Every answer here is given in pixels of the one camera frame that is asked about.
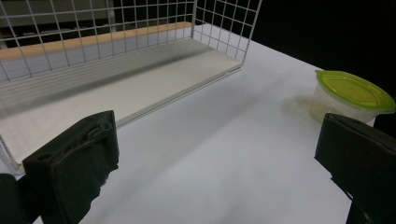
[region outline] clear plastic container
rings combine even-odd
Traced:
[[[375,84],[346,72],[315,72],[318,85],[309,112],[320,123],[326,113],[367,123],[378,114],[395,112],[394,100]]]

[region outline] wooden strip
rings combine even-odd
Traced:
[[[119,39],[123,39],[124,37],[130,38],[130,37],[135,37],[137,35],[150,35],[158,32],[182,29],[187,27],[191,27],[191,23],[186,21],[181,21],[181,22],[169,23],[159,26],[150,26],[149,28],[145,27],[134,30],[127,30],[125,31],[125,35],[123,31],[119,31],[111,34],[98,35],[97,40],[99,43],[104,43],[111,41],[111,39],[119,40]],[[82,37],[81,40],[84,46],[97,44],[96,36],[94,35]],[[62,51],[64,50],[64,46],[66,49],[81,48],[81,41],[79,40],[79,38],[74,38],[74,39],[64,40],[64,45],[62,44],[62,41],[44,43],[44,48],[46,49],[46,52]],[[44,54],[43,46],[41,44],[23,46],[21,48],[25,56]],[[22,55],[18,48],[0,49],[0,60],[17,59],[21,57]]]

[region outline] wire mesh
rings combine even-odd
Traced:
[[[0,1],[0,83],[193,38],[244,61],[261,0]]]

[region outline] food container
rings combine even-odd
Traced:
[[[340,71],[315,71],[318,85],[310,114],[320,123],[326,113],[367,123],[378,114],[395,112],[394,100],[375,84]]]

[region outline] black background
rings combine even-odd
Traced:
[[[253,40],[396,96],[395,0],[263,0]]]

